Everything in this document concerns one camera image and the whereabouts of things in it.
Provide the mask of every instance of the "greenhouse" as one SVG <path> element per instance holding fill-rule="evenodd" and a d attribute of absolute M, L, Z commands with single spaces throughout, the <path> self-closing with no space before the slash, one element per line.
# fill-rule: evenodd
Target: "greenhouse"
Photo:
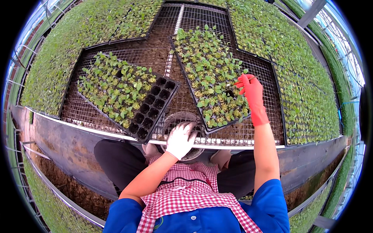
<path fill-rule="evenodd" d="M 44 0 L 7 64 L 7 160 L 46 232 L 101 232 L 123 189 L 95 145 L 120 141 L 146 157 L 153 144 L 166 154 L 173 129 L 195 122 L 178 163 L 213 166 L 223 150 L 231 162 L 254 157 L 256 106 L 237 84 L 252 75 L 290 231 L 324 232 L 362 172 L 362 61 L 331 1 Z M 256 191 L 236 198 L 251 205 Z"/>

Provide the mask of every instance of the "red gingham apron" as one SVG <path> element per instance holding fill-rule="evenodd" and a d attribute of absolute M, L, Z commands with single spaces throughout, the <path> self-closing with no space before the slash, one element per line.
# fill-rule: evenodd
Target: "red gingham apron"
<path fill-rule="evenodd" d="M 149 164 L 161 155 L 157 153 Z M 208 167 L 201 162 L 174 164 L 155 193 L 141 197 L 146 207 L 136 233 L 152 233 L 156 220 L 162 216 L 208 207 L 228 207 L 245 232 L 262 232 L 232 193 L 218 193 L 218 172 L 217 165 Z"/>

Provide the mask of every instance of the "white glove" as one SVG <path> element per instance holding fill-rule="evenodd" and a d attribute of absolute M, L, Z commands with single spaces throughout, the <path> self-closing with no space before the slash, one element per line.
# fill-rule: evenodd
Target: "white glove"
<path fill-rule="evenodd" d="M 197 132 L 191 131 L 196 125 L 195 122 L 182 122 L 173 128 L 167 140 L 166 151 L 181 160 L 192 149 Z"/>

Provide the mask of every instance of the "person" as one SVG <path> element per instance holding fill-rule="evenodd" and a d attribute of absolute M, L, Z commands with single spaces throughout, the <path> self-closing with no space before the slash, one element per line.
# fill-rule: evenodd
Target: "person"
<path fill-rule="evenodd" d="M 212 167 L 178 163 L 196 138 L 193 122 L 170 132 L 163 154 L 153 144 L 143 145 L 145 156 L 124 142 L 96 144 L 97 161 L 123 190 L 110 206 L 104 233 L 290 232 L 263 86 L 253 75 L 238 80 L 235 85 L 242 87 L 251 109 L 253 155 L 220 150 L 211 157 Z M 237 201 L 252 189 L 251 205 Z"/>

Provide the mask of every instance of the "red rubber glove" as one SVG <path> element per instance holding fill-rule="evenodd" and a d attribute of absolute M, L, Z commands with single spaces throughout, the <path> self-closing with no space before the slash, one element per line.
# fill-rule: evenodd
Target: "red rubber glove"
<path fill-rule="evenodd" d="M 269 123 L 266 108 L 263 105 L 263 86 L 258 79 L 254 75 L 242 74 L 235 85 L 238 88 L 243 87 L 239 94 L 242 95 L 245 93 L 245 97 L 251 109 L 251 121 L 254 127 Z"/>

